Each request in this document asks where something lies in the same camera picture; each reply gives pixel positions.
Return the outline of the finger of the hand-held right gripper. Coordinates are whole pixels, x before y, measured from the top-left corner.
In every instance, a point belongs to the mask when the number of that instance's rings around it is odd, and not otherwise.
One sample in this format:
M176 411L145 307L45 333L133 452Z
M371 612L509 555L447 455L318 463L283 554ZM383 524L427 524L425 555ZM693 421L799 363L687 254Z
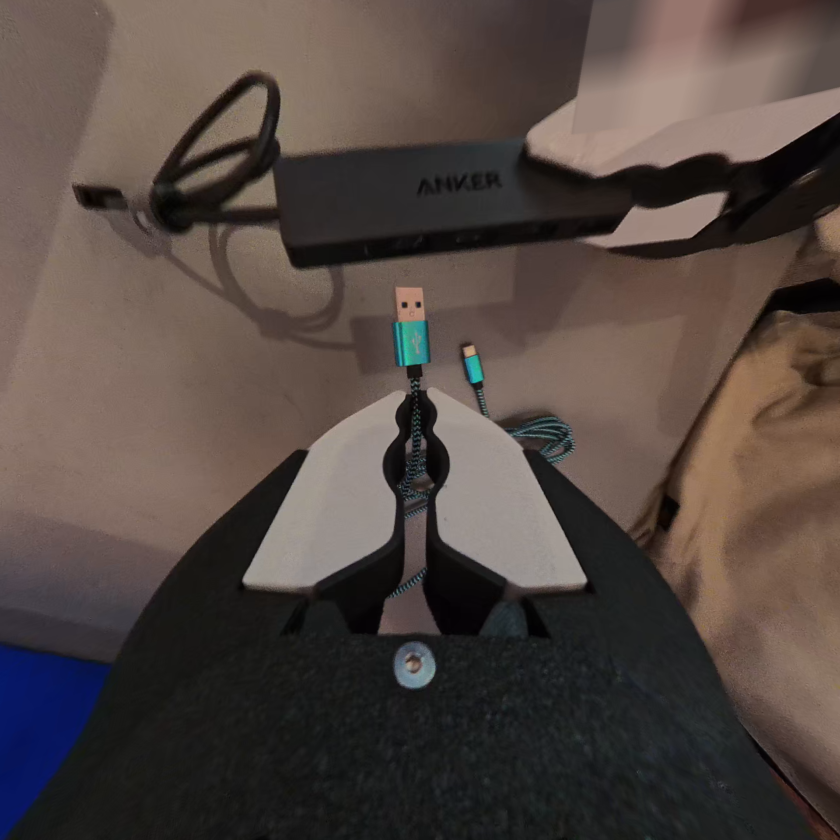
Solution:
M781 104L766 104L661 127L574 133L577 101L527 134L530 159L577 181L621 186L647 207L689 195L724 192L742 179L744 165L777 151Z
M660 208L635 206L611 233L592 235L591 246L609 250L692 238L721 214L728 195L712 192Z

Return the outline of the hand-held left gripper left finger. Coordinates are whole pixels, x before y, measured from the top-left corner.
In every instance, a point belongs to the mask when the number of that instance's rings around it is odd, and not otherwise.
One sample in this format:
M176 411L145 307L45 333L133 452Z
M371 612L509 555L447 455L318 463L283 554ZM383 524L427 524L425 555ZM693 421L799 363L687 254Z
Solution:
M387 597L403 576L402 475L386 472L396 445L405 454L397 414L408 394L392 392L319 437L305 454L242 584L253 592L323 594L351 585L370 562L361 596Z

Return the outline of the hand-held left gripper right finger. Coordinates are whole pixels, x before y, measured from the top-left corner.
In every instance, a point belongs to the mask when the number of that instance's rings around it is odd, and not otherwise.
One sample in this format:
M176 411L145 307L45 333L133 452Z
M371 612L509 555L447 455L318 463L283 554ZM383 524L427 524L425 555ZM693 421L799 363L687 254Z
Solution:
M436 456L437 534L519 594L580 592L587 577L527 460L508 432L437 388L430 442Z

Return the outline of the black usb hub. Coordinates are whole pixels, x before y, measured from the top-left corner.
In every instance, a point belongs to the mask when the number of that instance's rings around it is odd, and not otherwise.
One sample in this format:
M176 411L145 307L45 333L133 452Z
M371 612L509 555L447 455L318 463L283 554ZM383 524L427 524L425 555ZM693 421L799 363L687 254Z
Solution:
M630 192L527 156L522 140L281 157L279 231L297 269L612 233Z

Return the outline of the blue plastic bin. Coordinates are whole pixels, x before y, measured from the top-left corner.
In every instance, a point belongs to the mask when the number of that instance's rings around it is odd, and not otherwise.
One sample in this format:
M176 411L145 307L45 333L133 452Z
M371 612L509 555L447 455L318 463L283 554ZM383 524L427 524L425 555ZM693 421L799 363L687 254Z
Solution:
M110 665L1 646L1 838L84 729Z

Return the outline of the beige hoodie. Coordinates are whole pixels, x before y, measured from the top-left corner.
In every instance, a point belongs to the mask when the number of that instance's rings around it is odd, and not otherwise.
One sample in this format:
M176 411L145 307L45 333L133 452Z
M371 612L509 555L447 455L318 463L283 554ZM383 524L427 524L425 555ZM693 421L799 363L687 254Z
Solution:
M813 832L838 838L838 211L818 220L632 535Z

